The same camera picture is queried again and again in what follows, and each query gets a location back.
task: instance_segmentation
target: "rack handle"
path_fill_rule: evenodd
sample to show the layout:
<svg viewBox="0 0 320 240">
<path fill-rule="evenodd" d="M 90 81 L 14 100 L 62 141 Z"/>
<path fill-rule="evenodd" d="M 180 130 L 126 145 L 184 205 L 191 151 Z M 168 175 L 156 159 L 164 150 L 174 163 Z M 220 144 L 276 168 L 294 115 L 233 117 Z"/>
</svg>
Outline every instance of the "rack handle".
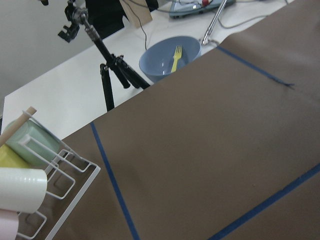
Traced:
<svg viewBox="0 0 320 240">
<path fill-rule="evenodd" d="M 34 109 L 32 106 L 30 106 L 26 112 L 30 114 L 31 116 L 36 113 L 36 109 Z M 31 117 L 30 115 L 27 115 L 25 113 L 22 113 L 21 116 L 19 116 L 13 124 L 5 130 L 0 135 L 0 147 L 6 143 L 6 141 L 13 135 L 15 132 Z"/>
</svg>

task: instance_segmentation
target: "gray wall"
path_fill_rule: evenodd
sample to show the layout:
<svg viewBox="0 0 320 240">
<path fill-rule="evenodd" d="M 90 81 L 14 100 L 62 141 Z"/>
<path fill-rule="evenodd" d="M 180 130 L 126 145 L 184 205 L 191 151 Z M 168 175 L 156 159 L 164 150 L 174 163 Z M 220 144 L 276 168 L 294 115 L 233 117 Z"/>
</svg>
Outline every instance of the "gray wall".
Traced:
<svg viewBox="0 0 320 240">
<path fill-rule="evenodd" d="M 92 45 L 83 28 L 71 43 L 57 36 L 67 0 L 0 0 L 0 118 L 5 96 Z"/>
</svg>

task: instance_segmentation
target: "blue tape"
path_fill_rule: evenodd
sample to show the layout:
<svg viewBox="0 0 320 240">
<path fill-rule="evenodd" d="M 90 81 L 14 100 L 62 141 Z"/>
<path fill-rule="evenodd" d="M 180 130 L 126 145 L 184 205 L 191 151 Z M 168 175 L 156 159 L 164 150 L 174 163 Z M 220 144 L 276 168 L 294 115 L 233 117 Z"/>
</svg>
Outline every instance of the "blue tape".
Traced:
<svg viewBox="0 0 320 240">
<path fill-rule="evenodd" d="M 255 66 L 255 65 L 253 65 L 252 63 L 244 60 L 243 58 L 239 57 L 238 55 L 230 52 L 229 50 L 227 50 L 227 49 L 225 49 L 225 48 L 223 48 L 223 47 L 221 47 L 221 46 L 217 46 L 216 48 L 219 49 L 220 51 L 222 51 L 223 53 L 227 54 L 228 56 L 230 56 L 230 57 L 238 60 L 238 61 L 241 62 L 241 63 L 243 63 L 243 64 L 246 65 L 247 67 L 249 67 L 249 68 L 257 71 L 258 73 L 266 76 L 266 77 L 269 78 L 269 79 L 272 79 L 273 81 L 277 82 L 278 84 L 282 84 L 282 85 L 285 85 L 285 86 L 287 86 L 287 87 L 291 87 L 291 86 L 294 86 L 294 85 L 295 85 L 294 83 L 286 83 L 286 82 L 284 82 L 284 81 L 281 80 L 280 78 L 278 78 L 278 77 L 276 77 L 276 76 L 274 76 L 274 75 L 266 72 L 265 70 L 263 70 L 263 69 Z"/>
<path fill-rule="evenodd" d="M 217 232 L 215 235 L 210 237 L 208 240 L 220 240 L 224 238 L 226 235 L 243 225 L 245 222 L 249 221 L 252 219 L 254 216 L 268 208 L 270 205 L 290 193 L 292 190 L 297 188 L 299 185 L 316 175 L 317 173 L 320 172 L 320 163 L 304 173 L 302 176 L 298 177 L 296 180 L 292 181 L 289 183 L 285 188 L 282 190 L 278 191 L 271 197 L 267 198 L 265 201 L 260 203 L 258 206 L 254 207 L 252 210 L 248 211 L 246 214 L 242 215 L 239 217 L 237 220 L 223 228 L 221 231 Z"/>
<path fill-rule="evenodd" d="M 108 161 L 108 158 L 107 158 L 106 152 L 104 150 L 104 147 L 103 147 L 103 145 L 102 145 L 102 143 L 100 141 L 100 137 L 98 135 L 96 126 L 95 126 L 95 124 L 93 122 L 90 123 L 90 126 L 91 126 L 91 129 L 92 129 L 96 144 L 98 145 L 98 148 L 100 150 L 100 154 L 102 156 L 106 171 L 107 171 L 107 173 L 109 175 L 109 178 L 111 180 L 115 195 L 116 195 L 116 197 L 118 199 L 118 202 L 119 202 L 119 204 L 121 206 L 121 209 L 122 209 L 122 212 L 124 214 L 126 223 L 128 224 L 128 227 L 130 229 L 131 235 L 132 235 L 134 240 L 140 240 L 140 237 L 139 237 L 138 232 L 137 232 L 137 230 L 135 228 L 134 222 L 132 221 L 132 218 L 130 216 L 129 210 L 128 210 L 127 206 L 126 206 L 125 200 L 124 200 L 124 198 L 123 198 L 123 196 L 121 194 L 121 191 L 120 191 L 120 188 L 118 186 L 116 177 L 115 177 L 115 175 L 114 175 L 114 173 L 112 171 L 111 165 L 110 165 L 110 163 Z"/>
</svg>

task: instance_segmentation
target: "black tripod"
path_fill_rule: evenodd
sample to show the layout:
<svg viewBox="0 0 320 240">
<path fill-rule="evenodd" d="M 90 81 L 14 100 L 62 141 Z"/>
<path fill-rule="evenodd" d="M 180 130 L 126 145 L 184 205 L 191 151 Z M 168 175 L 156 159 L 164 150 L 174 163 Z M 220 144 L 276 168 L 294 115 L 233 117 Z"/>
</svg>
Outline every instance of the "black tripod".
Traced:
<svg viewBox="0 0 320 240">
<path fill-rule="evenodd" d="M 123 55 L 115 56 L 114 54 L 109 53 L 97 30 L 94 28 L 94 26 L 89 24 L 87 9 L 81 9 L 74 6 L 74 1 L 75 0 L 69 0 L 68 6 L 64 10 L 66 18 L 71 22 L 71 26 L 63 26 L 63 28 L 66 29 L 66 32 L 61 31 L 59 32 L 58 36 L 69 43 L 77 36 L 79 25 L 85 26 L 86 33 L 106 60 L 106 64 L 100 64 L 100 74 L 106 109 L 109 111 L 115 108 L 109 69 L 115 73 L 125 89 L 130 87 L 130 83 L 136 89 L 140 87 L 142 89 L 146 89 L 150 85 L 123 60 Z"/>
</svg>

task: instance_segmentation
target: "plastic bowl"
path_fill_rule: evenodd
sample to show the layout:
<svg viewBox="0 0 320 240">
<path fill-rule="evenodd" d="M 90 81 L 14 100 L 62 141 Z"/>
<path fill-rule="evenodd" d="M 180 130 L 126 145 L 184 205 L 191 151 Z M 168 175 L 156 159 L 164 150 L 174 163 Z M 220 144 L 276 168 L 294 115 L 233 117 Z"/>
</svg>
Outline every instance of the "plastic bowl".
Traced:
<svg viewBox="0 0 320 240">
<path fill-rule="evenodd" d="M 170 75 L 178 45 L 182 46 L 182 57 L 178 61 L 177 70 L 201 55 L 199 40 L 191 36 L 171 37 L 156 43 L 144 52 L 139 61 L 141 71 L 154 83 Z"/>
</svg>

